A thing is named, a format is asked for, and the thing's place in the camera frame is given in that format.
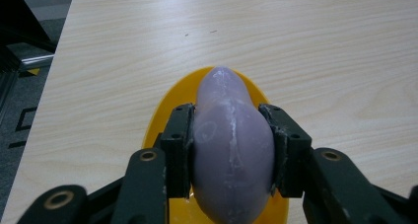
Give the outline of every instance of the lavender soft object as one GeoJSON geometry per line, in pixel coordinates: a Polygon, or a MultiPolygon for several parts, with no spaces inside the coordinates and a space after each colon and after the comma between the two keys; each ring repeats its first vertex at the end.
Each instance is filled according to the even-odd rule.
{"type": "Polygon", "coordinates": [[[200,208],[216,223],[252,223],[270,194],[273,135],[232,70],[216,67],[200,83],[193,136],[200,208]]]}

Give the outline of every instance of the wooden table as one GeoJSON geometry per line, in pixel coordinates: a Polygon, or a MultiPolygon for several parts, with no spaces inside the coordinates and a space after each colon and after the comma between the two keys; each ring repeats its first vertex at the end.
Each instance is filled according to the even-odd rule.
{"type": "Polygon", "coordinates": [[[164,93],[207,65],[251,78],[372,183],[418,184],[417,0],[73,0],[2,223],[52,187],[123,176],[164,93]]]}

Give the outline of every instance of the bolt hole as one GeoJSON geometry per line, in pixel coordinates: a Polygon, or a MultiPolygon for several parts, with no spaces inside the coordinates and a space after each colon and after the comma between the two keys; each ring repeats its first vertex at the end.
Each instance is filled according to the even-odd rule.
{"type": "Polygon", "coordinates": [[[154,159],[156,159],[157,157],[157,153],[153,152],[153,151],[149,151],[149,152],[144,152],[143,154],[141,154],[141,161],[144,162],[148,162],[148,161],[152,161],[154,159]]]}
{"type": "Polygon", "coordinates": [[[48,210],[54,210],[67,205],[73,198],[74,192],[70,190],[59,191],[51,195],[43,204],[43,207],[48,210]]]}
{"type": "Polygon", "coordinates": [[[175,134],[172,134],[172,138],[178,139],[178,138],[181,138],[181,135],[178,133],[175,133],[175,134]]]}
{"type": "Polygon", "coordinates": [[[330,160],[330,161],[339,161],[339,160],[341,160],[341,157],[338,154],[334,153],[334,152],[326,151],[326,152],[323,152],[322,153],[322,156],[324,158],[330,160]]]}

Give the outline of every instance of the yellow oval base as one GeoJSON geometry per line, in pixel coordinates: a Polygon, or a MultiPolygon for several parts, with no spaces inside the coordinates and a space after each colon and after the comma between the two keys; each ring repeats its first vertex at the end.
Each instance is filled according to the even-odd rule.
{"type": "MultiPolygon", "coordinates": [[[[166,93],[154,111],[151,122],[145,133],[142,148],[150,148],[154,145],[158,133],[163,132],[166,123],[169,120],[172,110],[183,104],[196,103],[197,89],[200,81],[209,73],[213,67],[205,67],[196,70],[179,80],[166,93]]],[[[249,95],[255,107],[260,103],[268,104],[267,98],[247,77],[238,71],[235,71],[244,81],[249,95]]],[[[282,198],[278,192],[270,197],[266,207],[258,216],[254,223],[256,224],[284,224],[287,220],[289,209],[289,200],[282,198]]],[[[206,224],[212,221],[199,208],[193,194],[190,199],[171,198],[170,199],[170,223],[192,223],[206,224]]]]}

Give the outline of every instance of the gray floor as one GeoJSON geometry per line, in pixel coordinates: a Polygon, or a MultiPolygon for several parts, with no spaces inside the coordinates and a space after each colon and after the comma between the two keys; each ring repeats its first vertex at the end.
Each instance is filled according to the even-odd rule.
{"type": "MultiPolygon", "coordinates": [[[[64,22],[65,19],[58,19],[40,23],[50,38],[58,41],[64,22]]],[[[10,45],[9,48],[21,59],[50,54],[24,43],[10,45]]],[[[49,66],[40,68],[37,74],[20,72],[7,100],[4,116],[0,120],[0,218],[3,216],[48,72],[49,66]]]]}
{"type": "MultiPolygon", "coordinates": [[[[25,0],[53,41],[59,41],[71,1],[25,0]]],[[[8,47],[21,59],[50,54],[23,43],[8,47]]],[[[0,219],[25,149],[48,72],[49,66],[45,66],[40,68],[37,75],[19,73],[20,77],[9,94],[7,105],[3,110],[4,114],[0,116],[0,219]]]]}

